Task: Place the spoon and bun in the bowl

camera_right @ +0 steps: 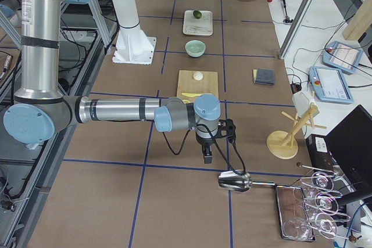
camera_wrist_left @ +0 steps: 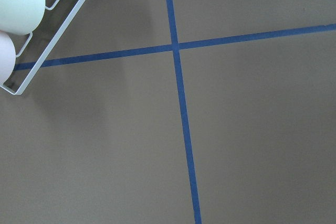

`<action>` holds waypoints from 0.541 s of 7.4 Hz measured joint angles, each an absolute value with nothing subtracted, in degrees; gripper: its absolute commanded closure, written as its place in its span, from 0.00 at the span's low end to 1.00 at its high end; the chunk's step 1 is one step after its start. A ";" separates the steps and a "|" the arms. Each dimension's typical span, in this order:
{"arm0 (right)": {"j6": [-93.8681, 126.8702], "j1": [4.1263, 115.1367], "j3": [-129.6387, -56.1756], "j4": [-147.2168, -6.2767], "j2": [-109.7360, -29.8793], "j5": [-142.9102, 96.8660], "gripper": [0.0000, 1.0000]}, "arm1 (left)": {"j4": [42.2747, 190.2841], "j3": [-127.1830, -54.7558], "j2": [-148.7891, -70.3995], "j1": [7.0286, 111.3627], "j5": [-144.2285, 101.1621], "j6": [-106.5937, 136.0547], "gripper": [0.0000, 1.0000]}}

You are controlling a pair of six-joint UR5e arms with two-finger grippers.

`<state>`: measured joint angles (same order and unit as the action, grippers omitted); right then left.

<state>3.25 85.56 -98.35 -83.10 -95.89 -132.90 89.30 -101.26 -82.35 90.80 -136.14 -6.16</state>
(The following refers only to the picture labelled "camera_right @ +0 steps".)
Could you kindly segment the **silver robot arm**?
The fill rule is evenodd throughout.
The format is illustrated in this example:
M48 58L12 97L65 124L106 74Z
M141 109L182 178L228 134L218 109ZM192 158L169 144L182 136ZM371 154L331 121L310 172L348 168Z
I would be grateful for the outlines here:
M25 144L52 138L57 132L89 121L153 121L159 132L194 130L204 162L220 128L220 102L203 94L193 103L179 98L90 99L58 91L59 29L65 0L22 0L22 83L15 104L3 117L9 135Z

